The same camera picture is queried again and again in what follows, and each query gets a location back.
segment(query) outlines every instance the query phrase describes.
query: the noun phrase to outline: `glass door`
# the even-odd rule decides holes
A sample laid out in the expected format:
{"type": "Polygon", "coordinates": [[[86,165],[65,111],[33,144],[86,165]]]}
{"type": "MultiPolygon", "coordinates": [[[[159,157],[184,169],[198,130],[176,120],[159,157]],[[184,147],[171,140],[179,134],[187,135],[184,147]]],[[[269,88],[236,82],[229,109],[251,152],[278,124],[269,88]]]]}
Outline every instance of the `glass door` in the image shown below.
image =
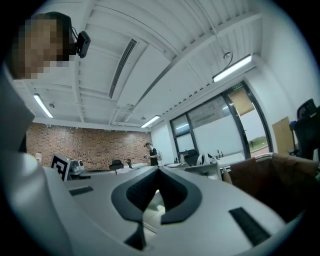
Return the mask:
{"type": "Polygon", "coordinates": [[[250,157],[272,152],[269,130],[258,103],[244,81],[224,93],[224,98],[234,111],[249,146],[250,157]]]}
{"type": "Polygon", "coordinates": [[[200,154],[244,160],[248,155],[245,140],[231,109],[222,96],[210,99],[187,113],[200,154]]]}
{"type": "Polygon", "coordinates": [[[173,119],[171,121],[171,128],[178,155],[188,150],[197,149],[191,124],[186,114],[173,119]]]}

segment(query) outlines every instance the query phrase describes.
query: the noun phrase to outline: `black slot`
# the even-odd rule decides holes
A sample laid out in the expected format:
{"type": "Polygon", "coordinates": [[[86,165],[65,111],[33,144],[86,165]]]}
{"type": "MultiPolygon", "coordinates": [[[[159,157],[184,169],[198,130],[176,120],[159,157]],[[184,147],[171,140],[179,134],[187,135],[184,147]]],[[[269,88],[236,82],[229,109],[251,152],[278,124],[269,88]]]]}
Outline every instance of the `black slot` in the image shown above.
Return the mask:
{"type": "Polygon", "coordinates": [[[93,190],[94,189],[90,186],[84,186],[84,187],[79,187],[79,188],[75,188],[75,189],[70,189],[69,192],[70,192],[71,196],[77,196],[77,195],[88,193],[93,190]]]}
{"type": "Polygon", "coordinates": [[[260,226],[259,223],[256,222],[256,220],[252,218],[242,207],[232,209],[229,213],[238,223],[253,246],[257,246],[270,237],[270,234],[265,231],[263,227],[260,226]]]}

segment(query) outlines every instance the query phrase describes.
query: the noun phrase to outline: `white table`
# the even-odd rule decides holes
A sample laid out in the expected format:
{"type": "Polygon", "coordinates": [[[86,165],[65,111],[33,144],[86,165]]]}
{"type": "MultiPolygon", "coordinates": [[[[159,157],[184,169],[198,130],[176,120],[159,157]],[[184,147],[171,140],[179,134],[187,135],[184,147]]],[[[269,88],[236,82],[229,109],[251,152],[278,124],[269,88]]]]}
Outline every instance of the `white table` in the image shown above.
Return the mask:
{"type": "Polygon", "coordinates": [[[219,167],[221,168],[221,167],[227,167],[227,166],[233,165],[238,162],[242,162],[244,160],[245,160],[245,157],[242,155],[242,153],[236,153],[236,154],[231,154],[228,156],[221,157],[217,161],[218,161],[219,167]]]}

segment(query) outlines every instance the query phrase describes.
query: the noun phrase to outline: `window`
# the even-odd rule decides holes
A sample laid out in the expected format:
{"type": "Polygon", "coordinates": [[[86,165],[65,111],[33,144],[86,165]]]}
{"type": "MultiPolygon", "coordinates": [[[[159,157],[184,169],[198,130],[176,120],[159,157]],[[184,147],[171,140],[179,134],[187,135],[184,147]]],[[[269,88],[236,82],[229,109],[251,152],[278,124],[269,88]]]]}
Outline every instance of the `window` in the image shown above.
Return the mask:
{"type": "Polygon", "coordinates": [[[229,116],[230,111],[225,100],[219,96],[191,110],[188,115],[193,129],[195,129],[229,116]]]}
{"type": "Polygon", "coordinates": [[[187,116],[183,115],[171,121],[173,135],[178,136],[190,131],[187,116]]]}

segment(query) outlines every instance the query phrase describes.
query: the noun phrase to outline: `ceiling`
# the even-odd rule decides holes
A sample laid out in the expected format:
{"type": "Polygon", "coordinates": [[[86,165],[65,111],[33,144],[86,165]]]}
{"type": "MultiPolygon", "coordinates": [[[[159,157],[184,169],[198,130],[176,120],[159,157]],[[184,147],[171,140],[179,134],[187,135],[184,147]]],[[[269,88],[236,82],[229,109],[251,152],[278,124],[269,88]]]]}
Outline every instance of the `ceiling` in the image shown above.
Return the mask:
{"type": "Polygon", "coordinates": [[[85,58],[15,80],[34,122],[147,131],[205,87],[230,61],[260,54],[262,16],[250,0],[52,0],[37,13],[71,17],[91,44],[85,58]],[[33,98],[39,94],[53,118],[33,98]]]}

